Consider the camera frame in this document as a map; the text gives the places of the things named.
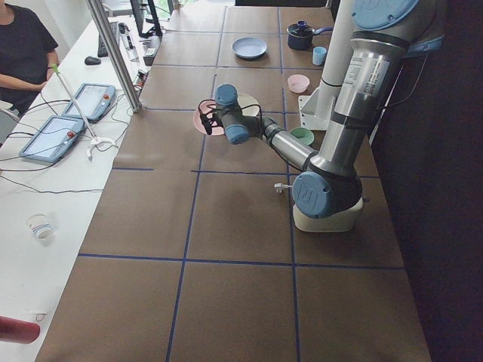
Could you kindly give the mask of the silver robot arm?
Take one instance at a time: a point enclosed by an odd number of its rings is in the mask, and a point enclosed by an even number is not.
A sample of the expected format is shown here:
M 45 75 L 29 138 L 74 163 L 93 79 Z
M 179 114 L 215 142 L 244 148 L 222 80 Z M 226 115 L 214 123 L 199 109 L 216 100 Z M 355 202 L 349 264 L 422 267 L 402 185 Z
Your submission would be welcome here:
M 405 57 L 438 48 L 444 37 L 444 1 L 342 1 L 338 8 L 318 97 L 328 96 L 328 127 L 319 150 L 302 144 L 271 118 L 246 116 L 231 84 L 220 85 L 203 128 L 221 127 L 233 145 L 265 139 L 300 170 L 291 188 L 294 218 L 348 218 L 363 205 L 354 162 L 377 108 Z

